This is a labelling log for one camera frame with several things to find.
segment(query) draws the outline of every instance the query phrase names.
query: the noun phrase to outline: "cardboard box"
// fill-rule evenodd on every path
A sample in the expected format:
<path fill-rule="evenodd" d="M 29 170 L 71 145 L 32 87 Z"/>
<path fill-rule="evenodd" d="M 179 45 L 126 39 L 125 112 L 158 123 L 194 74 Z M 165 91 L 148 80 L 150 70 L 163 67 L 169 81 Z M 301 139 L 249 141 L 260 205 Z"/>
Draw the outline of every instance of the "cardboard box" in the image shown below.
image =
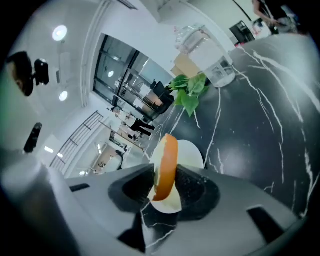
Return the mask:
<path fill-rule="evenodd" d="M 176 57 L 174 64 L 175 66 L 171 72 L 176 76 L 186 75 L 188 78 L 192 78 L 200 72 L 200 69 L 197 67 L 197 65 L 191 59 L 189 59 L 187 55 L 182 53 Z"/>

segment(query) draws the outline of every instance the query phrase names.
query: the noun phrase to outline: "person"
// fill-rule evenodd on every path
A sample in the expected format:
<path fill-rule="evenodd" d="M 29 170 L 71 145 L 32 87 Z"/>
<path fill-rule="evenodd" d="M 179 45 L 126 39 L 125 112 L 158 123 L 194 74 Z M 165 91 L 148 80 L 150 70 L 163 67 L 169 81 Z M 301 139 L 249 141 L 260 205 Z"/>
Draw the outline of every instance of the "person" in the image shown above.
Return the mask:
<path fill-rule="evenodd" d="M 142 122 L 141 120 L 136 119 L 131 114 L 131 112 L 127 113 L 127 112 L 125 112 L 123 110 L 118 109 L 117 107 L 113 107 L 111 109 L 111 111 L 113 113 L 115 113 L 115 116 L 117 118 L 119 118 L 124 124 L 129 126 L 131 128 L 131 130 L 133 130 L 133 131 L 138 131 L 138 132 L 141 132 L 143 134 L 146 134 L 146 135 L 150 136 L 151 132 L 149 132 L 149 131 L 147 131 L 147 130 L 145 130 L 143 128 L 147 128 L 147 129 L 150 129 L 150 130 L 154 130 L 155 129 L 154 126 L 148 125 L 148 124 Z"/>
<path fill-rule="evenodd" d="M 32 70 L 31 60 L 26 51 L 17 52 L 6 59 L 6 71 L 26 97 L 34 90 Z"/>
<path fill-rule="evenodd" d="M 270 25 L 277 27 L 280 34 L 296 33 L 296 26 L 288 18 L 281 8 L 281 1 L 275 0 L 252 0 L 253 11 L 261 19 Z"/>
<path fill-rule="evenodd" d="M 127 126 L 124 122 L 121 122 L 120 129 L 121 129 L 122 131 L 124 131 L 130 139 L 132 139 L 132 140 L 134 140 L 134 141 L 136 141 L 137 138 L 140 136 L 140 134 L 139 134 L 137 131 L 133 131 L 133 130 L 132 130 L 129 126 Z"/>

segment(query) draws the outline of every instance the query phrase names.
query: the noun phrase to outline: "kitchen counter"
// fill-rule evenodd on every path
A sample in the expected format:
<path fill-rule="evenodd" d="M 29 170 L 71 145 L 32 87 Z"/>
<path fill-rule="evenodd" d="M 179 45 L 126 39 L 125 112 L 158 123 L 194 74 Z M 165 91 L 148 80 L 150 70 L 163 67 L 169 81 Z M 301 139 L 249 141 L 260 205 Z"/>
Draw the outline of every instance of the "kitchen counter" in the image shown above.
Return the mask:
<path fill-rule="evenodd" d="M 194 143 L 206 169 L 250 181 L 303 218 L 320 170 L 317 48 L 308 37 L 285 34 L 247 43 L 230 56 L 236 79 L 221 89 L 210 85 L 192 117 L 182 106 L 158 117 L 142 142 L 143 162 L 171 134 Z M 154 227 L 148 208 L 142 216 Z M 158 226 L 146 241 L 151 253 L 174 232 L 169 223 Z"/>

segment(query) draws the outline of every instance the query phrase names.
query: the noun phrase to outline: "orange slice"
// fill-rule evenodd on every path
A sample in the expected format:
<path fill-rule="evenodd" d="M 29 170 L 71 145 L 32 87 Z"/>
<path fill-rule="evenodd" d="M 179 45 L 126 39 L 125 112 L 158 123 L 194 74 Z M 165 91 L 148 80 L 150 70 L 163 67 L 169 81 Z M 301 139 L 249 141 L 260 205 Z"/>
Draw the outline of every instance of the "orange slice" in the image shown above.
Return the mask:
<path fill-rule="evenodd" d="M 178 162 L 178 141 L 170 134 L 166 134 L 158 145 L 157 154 L 161 156 L 155 167 L 155 196 L 153 201 L 166 199 L 174 186 Z"/>

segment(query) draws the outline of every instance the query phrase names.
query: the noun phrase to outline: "bottle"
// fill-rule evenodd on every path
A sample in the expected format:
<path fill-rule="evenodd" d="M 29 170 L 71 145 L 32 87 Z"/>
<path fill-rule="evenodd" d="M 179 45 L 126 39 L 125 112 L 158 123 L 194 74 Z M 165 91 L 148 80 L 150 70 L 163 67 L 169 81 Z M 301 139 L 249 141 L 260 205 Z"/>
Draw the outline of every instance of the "bottle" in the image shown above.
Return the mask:
<path fill-rule="evenodd" d="M 175 34 L 175 47 L 188 55 L 216 88 L 227 86 L 235 79 L 232 59 L 205 26 L 186 26 Z"/>

